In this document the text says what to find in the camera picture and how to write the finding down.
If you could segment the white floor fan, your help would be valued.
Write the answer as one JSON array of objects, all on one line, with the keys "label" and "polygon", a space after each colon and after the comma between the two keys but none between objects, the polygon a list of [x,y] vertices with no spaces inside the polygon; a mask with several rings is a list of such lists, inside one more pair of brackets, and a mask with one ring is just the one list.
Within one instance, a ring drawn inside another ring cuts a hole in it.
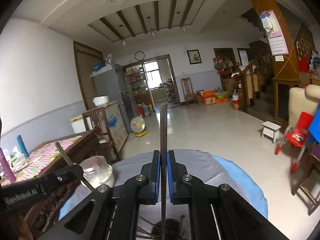
[{"label": "white floor fan", "polygon": [[136,137],[140,138],[147,134],[147,131],[145,130],[145,121],[141,116],[135,116],[130,122],[130,127]]}]

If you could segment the dark carved wooden chair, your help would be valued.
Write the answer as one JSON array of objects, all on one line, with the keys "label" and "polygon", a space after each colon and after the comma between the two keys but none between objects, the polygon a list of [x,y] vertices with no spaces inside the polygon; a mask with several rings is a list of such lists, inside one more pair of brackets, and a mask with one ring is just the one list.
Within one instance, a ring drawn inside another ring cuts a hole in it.
[{"label": "dark carved wooden chair", "polygon": [[104,107],[96,107],[82,114],[87,131],[92,130],[103,151],[102,154],[108,163],[120,161],[115,140],[111,134]]}]

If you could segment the dark chopstick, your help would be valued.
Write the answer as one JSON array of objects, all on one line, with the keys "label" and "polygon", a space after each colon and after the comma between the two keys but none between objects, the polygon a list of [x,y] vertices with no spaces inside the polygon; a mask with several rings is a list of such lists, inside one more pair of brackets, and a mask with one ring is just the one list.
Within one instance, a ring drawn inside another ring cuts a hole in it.
[{"label": "dark chopstick", "polygon": [[[59,142],[55,143],[55,146],[57,148],[57,150],[60,152],[60,154],[62,155],[63,159],[66,161],[66,163],[69,166],[79,166],[78,164],[75,164],[71,161],[71,159],[69,158],[69,156],[67,155],[67,153],[63,150],[62,146],[60,145]],[[95,188],[87,181],[87,179],[84,177],[83,172],[82,174],[79,176],[80,180],[87,186],[87,188],[91,191],[94,191]]]},{"label": "dark chopstick", "polygon": [[167,113],[166,103],[160,104],[160,153],[161,153],[161,238],[165,240],[166,198],[167,198]]}]

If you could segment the clear plastic bag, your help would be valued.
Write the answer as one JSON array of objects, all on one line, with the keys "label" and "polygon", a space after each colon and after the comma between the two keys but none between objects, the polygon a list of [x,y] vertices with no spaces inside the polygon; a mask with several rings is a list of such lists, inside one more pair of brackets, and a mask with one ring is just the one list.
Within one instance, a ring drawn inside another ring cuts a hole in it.
[{"label": "clear plastic bag", "polygon": [[92,157],[89,157],[89,158],[83,160],[80,163],[80,166],[83,169],[84,167],[92,167],[94,165],[103,165],[103,164],[108,164],[106,162],[105,157],[103,157],[102,155],[95,155],[95,156],[92,156]]}]

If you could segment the wooden table with checkered cloth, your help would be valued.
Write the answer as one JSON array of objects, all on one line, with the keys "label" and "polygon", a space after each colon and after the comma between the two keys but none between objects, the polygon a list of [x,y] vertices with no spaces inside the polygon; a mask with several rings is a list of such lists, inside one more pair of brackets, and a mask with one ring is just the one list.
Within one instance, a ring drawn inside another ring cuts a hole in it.
[{"label": "wooden table with checkered cloth", "polygon": [[[71,161],[77,164],[102,151],[98,138],[93,132],[83,132],[44,142],[29,153],[28,165],[14,173],[17,183],[67,165],[55,146],[56,142],[60,143]],[[58,221],[59,215],[62,214],[62,206],[79,184],[78,181],[67,184],[53,192],[44,201],[2,218],[1,222],[8,220],[6,225],[9,228],[5,233],[1,233],[1,239],[39,238]]]}]

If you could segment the framed wall picture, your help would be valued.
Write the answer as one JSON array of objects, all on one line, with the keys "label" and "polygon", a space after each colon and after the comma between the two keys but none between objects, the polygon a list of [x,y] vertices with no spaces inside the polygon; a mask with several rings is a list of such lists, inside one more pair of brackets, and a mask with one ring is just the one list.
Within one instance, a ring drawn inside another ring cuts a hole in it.
[{"label": "framed wall picture", "polygon": [[190,64],[199,64],[202,63],[200,52],[198,49],[188,50],[188,59]]}]

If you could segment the wall calendar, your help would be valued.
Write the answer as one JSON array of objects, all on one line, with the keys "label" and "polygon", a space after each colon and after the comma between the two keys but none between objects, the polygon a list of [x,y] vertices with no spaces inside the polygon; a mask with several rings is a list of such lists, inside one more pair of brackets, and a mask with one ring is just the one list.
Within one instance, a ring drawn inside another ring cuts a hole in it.
[{"label": "wall calendar", "polygon": [[285,37],[273,10],[265,11],[260,15],[263,28],[273,56],[288,55]]}]

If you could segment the cream sofa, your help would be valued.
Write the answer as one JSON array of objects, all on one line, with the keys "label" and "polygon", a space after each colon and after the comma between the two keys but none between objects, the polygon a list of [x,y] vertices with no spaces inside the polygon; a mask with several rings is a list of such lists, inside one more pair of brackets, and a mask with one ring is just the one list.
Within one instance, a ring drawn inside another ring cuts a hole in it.
[{"label": "cream sofa", "polygon": [[308,85],[306,88],[289,89],[289,126],[295,127],[302,112],[315,115],[319,106],[320,86]]}]

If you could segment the small white stool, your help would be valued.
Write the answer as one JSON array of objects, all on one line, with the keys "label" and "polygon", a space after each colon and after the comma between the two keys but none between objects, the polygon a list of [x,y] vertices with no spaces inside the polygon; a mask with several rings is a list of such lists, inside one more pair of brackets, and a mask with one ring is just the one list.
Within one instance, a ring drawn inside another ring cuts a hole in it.
[{"label": "small white stool", "polygon": [[281,126],[270,121],[265,121],[261,125],[263,127],[261,137],[264,138],[267,136],[272,139],[273,143],[275,143],[279,138]]}]

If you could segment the blue cloth garment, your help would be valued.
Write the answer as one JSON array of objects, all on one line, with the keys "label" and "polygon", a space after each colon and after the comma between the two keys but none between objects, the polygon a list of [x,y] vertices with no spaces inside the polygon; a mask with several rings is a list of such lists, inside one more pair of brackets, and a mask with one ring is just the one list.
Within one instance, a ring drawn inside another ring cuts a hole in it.
[{"label": "blue cloth garment", "polygon": [[317,112],[314,116],[314,119],[312,123],[310,124],[309,128],[309,139],[311,143],[317,142],[319,143],[320,141],[320,107],[318,107]]}]

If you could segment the wooden chair far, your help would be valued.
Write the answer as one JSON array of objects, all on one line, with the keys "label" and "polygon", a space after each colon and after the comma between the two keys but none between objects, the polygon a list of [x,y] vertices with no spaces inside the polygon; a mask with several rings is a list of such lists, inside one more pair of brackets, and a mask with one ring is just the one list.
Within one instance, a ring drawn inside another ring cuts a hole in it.
[{"label": "wooden chair far", "polygon": [[198,102],[197,93],[194,92],[193,86],[191,83],[191,78],[186,77],[181,79],[181,85],[183,89],[183,96],[185,100],[185,104],[189,107],[189,102]]}]

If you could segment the round wall clock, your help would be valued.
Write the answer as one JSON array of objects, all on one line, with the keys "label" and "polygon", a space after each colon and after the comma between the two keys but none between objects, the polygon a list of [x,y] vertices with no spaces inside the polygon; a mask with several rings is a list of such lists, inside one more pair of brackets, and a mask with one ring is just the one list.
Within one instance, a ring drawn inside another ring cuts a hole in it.
[{"label": "round wall clock", "polygon": [[143,60],[145,59],[145,54],[144,54],[144,52],[143,52],[143,51],[137,51],[137,52],[135,53],[135,59],[136,59],[137,61],[143,61]]}]

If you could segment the red plastic chair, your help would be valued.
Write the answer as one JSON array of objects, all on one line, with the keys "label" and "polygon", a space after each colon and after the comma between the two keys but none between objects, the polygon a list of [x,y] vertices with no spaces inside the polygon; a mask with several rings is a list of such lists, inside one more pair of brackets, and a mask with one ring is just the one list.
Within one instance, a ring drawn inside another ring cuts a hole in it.
[{"label": "red plastic chair", "polygon": [[296,171],[297,167],[299,166],[300,160],[305,152],[306,142],[310,135],[309,126],[311,125],[313,119],[313,115],[307,112],[302,112],[296,126],[287,126],[284,135],[280,140],[280,143],[276,146],[274,152],[275,155],[278,155],[280,153],[282,146],[286,141],[288,141],[292,146],[300,148],[297,159],[290,167],[290,173],[294,173]]}]

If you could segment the grey refrigerator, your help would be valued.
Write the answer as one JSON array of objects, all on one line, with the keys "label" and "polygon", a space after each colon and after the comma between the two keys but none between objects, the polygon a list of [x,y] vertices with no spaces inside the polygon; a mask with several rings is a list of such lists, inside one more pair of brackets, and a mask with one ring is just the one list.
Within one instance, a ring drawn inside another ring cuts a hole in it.
[{"label": "grey refrigerator", "polygon": [[91,78],[94,81],[98,96],[108,96],[110,101],[116,101],[118,103],[125,128],[130,132],[130,122],[123,101],[123,95],[126,93],[127,85],[121,65],[114,62],[107,64],[100,70],[93,71]]}]

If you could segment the orange cardboard box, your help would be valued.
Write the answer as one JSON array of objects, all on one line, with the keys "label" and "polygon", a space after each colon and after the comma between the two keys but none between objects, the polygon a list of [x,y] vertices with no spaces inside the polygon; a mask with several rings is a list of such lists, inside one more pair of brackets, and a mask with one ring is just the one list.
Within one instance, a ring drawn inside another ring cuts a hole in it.
[{"label": "orange cardboard box", "polygon": [[201,92],[202,103],[204,105],[212,105],[215,103],[215,95],[213,90],[204,90]]}]

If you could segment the white chest freezer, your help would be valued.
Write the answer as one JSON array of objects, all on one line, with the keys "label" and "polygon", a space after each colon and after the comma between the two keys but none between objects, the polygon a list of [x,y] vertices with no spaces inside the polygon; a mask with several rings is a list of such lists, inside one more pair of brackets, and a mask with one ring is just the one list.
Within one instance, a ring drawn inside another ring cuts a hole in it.
[{"label": "white chest freezer", "polygon": [[93,130],[100,142],[112,142],[116,155],[119,155],[129,136],[116,101],[73,117],[70,123],[75,134]]}]

